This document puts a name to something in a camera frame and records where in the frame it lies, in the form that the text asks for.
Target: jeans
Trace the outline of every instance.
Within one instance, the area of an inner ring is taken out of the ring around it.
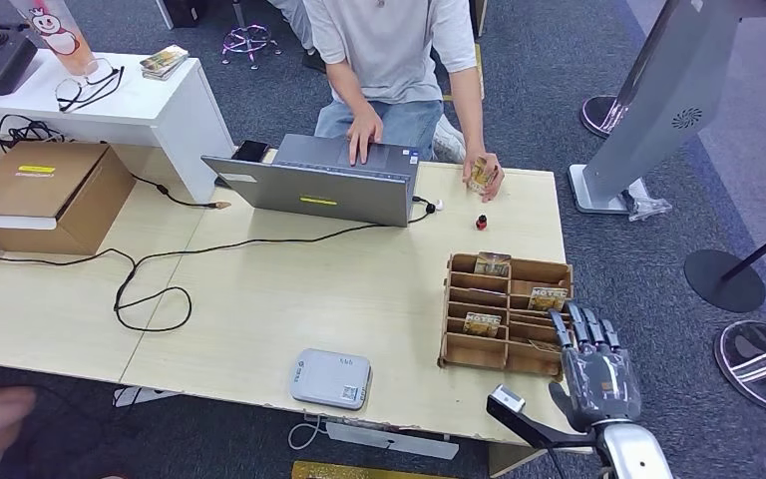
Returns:
[[[436,124],[442,117],[442,102],[408,102],[390,105],[381,102],[369,102],[383,122],[381,143],[400,145],[418,150],[419,159],[433,159],[433,134]],[[344,103],[333,103],[321,109],[315,136],[324,138],[344,138],[351,128],[354,116]]]

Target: white power bank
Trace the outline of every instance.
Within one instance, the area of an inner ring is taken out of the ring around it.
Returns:
[[[304,349],[289,388],[299,401],[357,410],[365,402],[370,374],[371,364],[362,356]]]

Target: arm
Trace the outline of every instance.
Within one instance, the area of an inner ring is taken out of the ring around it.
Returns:
[[[430,16],[433,46],[450,72],[454,108],[465,137],[463,182],[471,176],[471,169],[480,157],[486,159],[487,168],[496,171],[483,193],[483,201],[487,202],[498,193],[504,170],[498,157],[486,153],[483,142],[483,100],[468,0],[433,0]]]
[[[451,74],[451,93],[454,108],[465,137],[467,152],[484,154],[483,144],[483,100],[480,98],[480,74],[477,67],[460,70]],[[464,172],[467,177],[471,172]]]
[[[354,123],[348,129],[350,141],[348,162],[351,166],[356,165],[357,152],[359,152],[360,163],[364,165],[368,159],[369,142],[380,143],[383,136],[383,122],[362,95],[359,80],[347,60],[328,63],[327,80],[354,115]]]
[[[383,135],[383,122],[362,95],[362,88],[356,74],[348,64],[345,46],[336,24],[322,0],[304,0],[307,15],[312,25],[312,42],[327,64],[327,80],[333,90],[351,109],[354,122],[348,129],[348,160],[356,165],[357,152],[364,164],[368,158],[368,143],[379,142]]]

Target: laptop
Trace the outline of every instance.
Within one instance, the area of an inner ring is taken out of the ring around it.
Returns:
[[[286,135],[271,164],[201,159],[252,207],[405,227],[412,211],[418,151],[372,144],[351,167],[343,139]]]

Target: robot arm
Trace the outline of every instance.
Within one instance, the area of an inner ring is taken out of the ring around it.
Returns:
[[[581,434],[566,434],[527,417],[526,401],[503,384],[489,395],[486,410],[533,447],[593,447],[610,479],[670,479],[656,438],[634,424],[641,412],[641,395],[629,362],[612,324],[598,321],[588,309],[568,303],[576,344],[560,314],[550,310],[562,347],[563,371],[569,394],[556,382],[551,398],[571,427]]]

